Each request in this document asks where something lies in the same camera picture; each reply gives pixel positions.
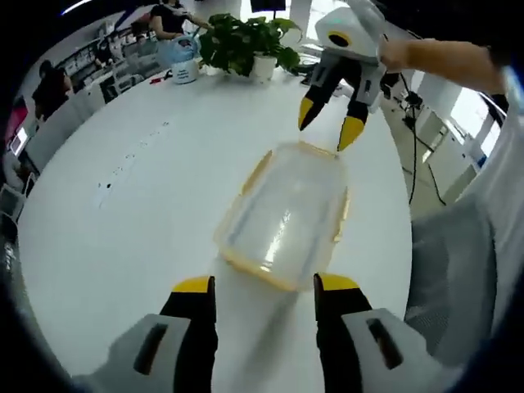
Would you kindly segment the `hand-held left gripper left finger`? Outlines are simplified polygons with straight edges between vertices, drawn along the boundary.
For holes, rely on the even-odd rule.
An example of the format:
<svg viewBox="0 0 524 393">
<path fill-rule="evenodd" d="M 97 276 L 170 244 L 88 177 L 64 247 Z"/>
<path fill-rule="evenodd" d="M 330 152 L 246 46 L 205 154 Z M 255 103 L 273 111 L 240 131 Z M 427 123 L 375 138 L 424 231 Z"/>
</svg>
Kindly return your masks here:
<svg viewBox="0 0 524 393">
<path fill-rule="evenodd" d="M 160 313 L 111 344 L 102 366 L 73 381 L 79 392 L 210 392 L 218 344 L 215 278 L 189 278 Z"/>
</svg>

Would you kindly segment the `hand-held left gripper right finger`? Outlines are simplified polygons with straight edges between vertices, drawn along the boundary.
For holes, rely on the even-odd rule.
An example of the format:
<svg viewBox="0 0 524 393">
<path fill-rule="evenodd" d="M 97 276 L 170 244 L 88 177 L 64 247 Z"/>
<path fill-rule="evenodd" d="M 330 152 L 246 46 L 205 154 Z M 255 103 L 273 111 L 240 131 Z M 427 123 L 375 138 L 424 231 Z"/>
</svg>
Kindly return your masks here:
<svg viewBox="0 0 524 393">
<path fill-rule="evenodd" d="M 316 342 L 326 392 L 444 392 L 449 370 L 425 338 L 387 309 L 374 309 L 359 285 L 314 275 Z"/>
</svg>

